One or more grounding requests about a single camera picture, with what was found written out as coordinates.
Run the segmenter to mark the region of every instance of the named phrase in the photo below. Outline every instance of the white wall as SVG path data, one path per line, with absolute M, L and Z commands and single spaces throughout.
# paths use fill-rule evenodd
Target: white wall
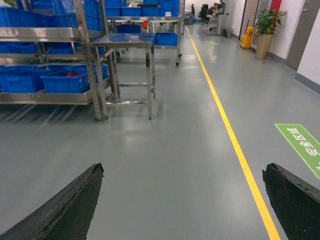
M 191 10 L 190 6 L 194 4 L 195 17 L 197 18 L 203 4 L 208 4 L 211 7 L 214 3 L 215 0 L 185 0 L 185 9 Z
M 0 0 L 0 6 L 10 7 L 10 5 L 6 4 L 4 0 Z
M 233 33 L 237 36 L 240 35 L 240 28 L 241 28 L 242 16 L 244 14 L 244 9 L 245 9 L 245 3 L 246 3 L 246 0 L 237 0 L 235 2 L 232 26 L 234 27 Z
M 320 11 L 305 47 L 298 73 L 320 85 Z
M 287 11 L 282 25 L 278 26 L 272 40 L 270 52 L 287 59 L 305 0 L 282 0 L 280 11 Z

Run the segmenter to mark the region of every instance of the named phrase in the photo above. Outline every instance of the desk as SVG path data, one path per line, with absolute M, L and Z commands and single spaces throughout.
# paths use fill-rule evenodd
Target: desk
M 156 97 L 156 77 L 155 77 L 155 48 L 154 48 L 155 33 L 109 33 L 97 38 L 90 43 L 95 52 L 98 52 L 99 47 L 106 47 L 109 49 L 117 48 L 138 48 L 145 49 L 145 75 L 146 82 L 143 83 L 118 83 L 118 71 L 115 73 L 112 63 L 111 55 L 108 55 L 108 67 L 111 73 L 111 84 L 116 88 L 118 98 L 113 100 L 111 97 L 107 99 L 105 91 L 100 91 L 100 96 L 103 105 L 103 111 L 108 118 L 108 107 L 119 106 L 141 106 L 145 105 L 148 108 L 149 120 L 152 119 L 152 98 Z M 101 72 L 101 60 L 96 56 L 95 66 L 97 71 L 99 85 L 103 82 Z M 121 101 L 120 100 L 120 87 L 146 87 L 147 101 Z

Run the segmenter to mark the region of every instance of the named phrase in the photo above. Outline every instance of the door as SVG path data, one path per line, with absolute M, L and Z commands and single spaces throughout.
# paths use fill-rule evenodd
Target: door
M 249 25 L 248 25 L 249 27 L 254 26 L 258 3 L 259 3 L 259 0 L 246 0 L 244 5 L 243 16 L 242 16 L 239 40 L 241 39 L 242 35 L 246 35 L 248 21 L 249 21 Z
M 285 64 L 298 70 L 320 8 L 320 0 L 305 0 Z

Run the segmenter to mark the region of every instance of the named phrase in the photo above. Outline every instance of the gray epoxy floor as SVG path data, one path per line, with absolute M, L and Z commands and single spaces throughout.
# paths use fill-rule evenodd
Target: gray epoxy floor
M 275 128 L 304 125 L 317 139 L 320 97 L 271 59 L 255 60 L 236 39 L 189 26 L 281 239 L 262 169 L 278 163 L 320 188 Z M 146 108 L 0 105 L 0 233 L 94 163 L 105 170 L 88 240 L 269 239 L 191 41 L 156 51 L 157 98 Z M 216 41 L 211 46 L 206 41 Z M 120 79 L 144 79 L 144 53 L 129 50 Z M 122 96 L 144 92 L 122 90 Z

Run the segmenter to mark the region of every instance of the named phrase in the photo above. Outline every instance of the trash bin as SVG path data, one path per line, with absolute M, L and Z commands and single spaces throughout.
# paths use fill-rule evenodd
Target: trash bin
M 226 37 L 229 38 L 229 39 L 232 38 L 233 32 L 234 32 L 234 31 L 233 31 L 232 29 L 228 29 L 228 30 L 226 31 Z

